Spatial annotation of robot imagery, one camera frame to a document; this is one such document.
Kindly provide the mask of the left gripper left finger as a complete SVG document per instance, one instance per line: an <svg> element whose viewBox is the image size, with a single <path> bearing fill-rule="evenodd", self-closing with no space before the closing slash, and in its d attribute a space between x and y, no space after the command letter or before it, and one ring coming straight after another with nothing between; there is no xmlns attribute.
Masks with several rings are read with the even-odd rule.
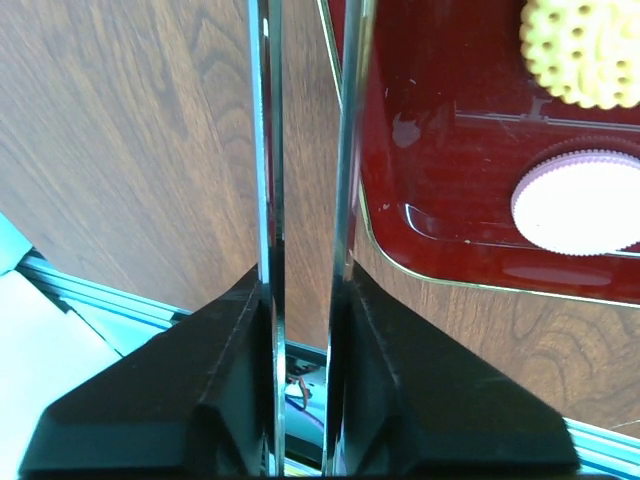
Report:
<svg viewBox="0 0 640 480"><path fill-rule="evenodd" d="M41 414L23 478L257 476L273 434L256 270Z"/></svg>

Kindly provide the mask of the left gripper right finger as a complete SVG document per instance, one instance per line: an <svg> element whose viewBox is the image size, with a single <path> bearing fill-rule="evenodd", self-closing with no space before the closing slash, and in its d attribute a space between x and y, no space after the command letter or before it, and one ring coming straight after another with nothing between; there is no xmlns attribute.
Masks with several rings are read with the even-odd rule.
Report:
<svg viewBox="0 0 640 480"><path fill-rule="evenodd" d="M339 290L327 470L353 477L568 478L561 414L385 291L361 266Z"/></svg>

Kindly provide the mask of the metal tongs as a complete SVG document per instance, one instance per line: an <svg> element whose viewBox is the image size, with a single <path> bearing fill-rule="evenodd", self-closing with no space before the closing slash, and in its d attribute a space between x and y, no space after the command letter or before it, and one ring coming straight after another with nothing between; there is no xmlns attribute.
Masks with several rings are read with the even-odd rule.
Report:
<svg viewBox="0 0 640 480"><path fill-rule="evenodd" d="M269 469L285 468L285 341L326 351L321 471L342 471L343 367L376 5L350 1L337 42L325 1L247 5L258 266L271 336Z"/></svg>

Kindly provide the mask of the large round orange cookie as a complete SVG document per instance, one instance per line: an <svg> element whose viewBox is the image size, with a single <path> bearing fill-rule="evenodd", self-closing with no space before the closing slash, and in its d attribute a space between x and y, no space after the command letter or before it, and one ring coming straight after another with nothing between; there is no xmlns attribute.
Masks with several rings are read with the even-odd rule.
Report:
<svg viewBox="0 0 640 480"><path fill-rule="evenodd" d="M639 105L637 1L528 1L521 55L537 84L581 108Z"/></svg>

